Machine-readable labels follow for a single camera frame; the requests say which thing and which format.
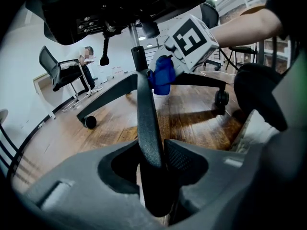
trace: seated person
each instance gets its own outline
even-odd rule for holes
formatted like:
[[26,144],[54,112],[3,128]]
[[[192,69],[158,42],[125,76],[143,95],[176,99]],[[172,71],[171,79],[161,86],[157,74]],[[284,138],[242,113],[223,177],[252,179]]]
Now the seated person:
[[[306,29],[300,14],[305,0],[295,0],[295,8],[287,0],[270,0],[265,8],[239,16],[211,29],[221,48],[249,45],[261,40],[290,36],[299,48],[305,47]],[[283,75],[260,64],[247,63],[235,77],[234,89],[238,104],[247,115],[256,109],[264,120],[282,131],[287,129],[284,116],[272,95]]]
[[[86,80],[88,84],[91,87],[91,92],[95,93],[100,90],[102,90],[102,86],[95,86],[95,82],[92,78],[92,75],[87,67],[88,64],[92,63],[92,61],[86,61],[87,59],[92,58],[94,55],[94,50],[92,47],[87,46],[87,47],[81,47],[77,50],[74,50],[71,54],[69,54],[68,59],[78,59],[80,65],[82,66],[84,75],[86,77]],[[80,68],[76,62],[72,62],[68,65],[64,65],[61,70],[61,76],[69,76],[71,74],[74,74],[76,72],[80,72]],[[83,76],[80,78],[85,90],[89,92],[89,89],[86,85],[86,82],[83,79]]]

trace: blue object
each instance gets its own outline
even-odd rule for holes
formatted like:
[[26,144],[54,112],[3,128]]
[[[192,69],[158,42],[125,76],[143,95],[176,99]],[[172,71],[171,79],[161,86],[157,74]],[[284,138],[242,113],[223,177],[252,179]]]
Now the blue object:
[[171,90],[170,83],[175,81],[176,75],[172,60],[161,56],[156,61],[155,71],[149,71],[148,80],[158,95],[168,95]]

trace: chair backrest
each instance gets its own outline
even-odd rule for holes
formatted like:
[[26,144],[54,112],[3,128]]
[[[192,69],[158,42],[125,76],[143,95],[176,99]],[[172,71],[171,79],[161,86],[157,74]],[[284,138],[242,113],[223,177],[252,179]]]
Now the chair backrest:
[[54,59],[50,51],[46,46],[43,46],[39,53],[39,63],[46,70],[46,72],[51,76],[51,78],[55,78],[56,72],[53,69],[58,65],[58,61]]
[[210,4],[204,2],[200,5],[202,21],[211,29],[216,27],[219,23],[219,13]]

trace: white wall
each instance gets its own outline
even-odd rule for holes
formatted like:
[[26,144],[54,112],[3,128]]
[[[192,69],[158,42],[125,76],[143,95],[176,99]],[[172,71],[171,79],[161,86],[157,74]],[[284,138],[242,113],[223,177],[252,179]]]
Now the white wall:
[[[37,16],[33,14],[32,17],[37,22]],[[0,47],[0,109],[9,110],[3,127],[17,147],[20,147],[30,132],[48,115],[33,84],[35,77],[45,73],[38,62],[39,52],[44,45],[57,61],[67,60],[67,55],[79,46],[92,46],[97,57],[94,64],[99,64],[103,52],[103,36],[90,35],[74,45],[62,46],[45,38],[43,22],[16,26],[5,35]],[[121,66],[124,71],[135,70],[131,48],[127,32],[110,39],[108,51],[110,64],[104,67],[107,75],[111,75],[111,68],[117,66]],[[80,80],[74,86],[77,91],[83,89]],[[71,92],[65,88],[68,87],[55,93],[51,90],[44,91],[52,107],[55,108],[71,97]],[[14,156],[15,151],[2,134],[0,140]],[[11,161],[1,149],[0,154],[10,164]]]

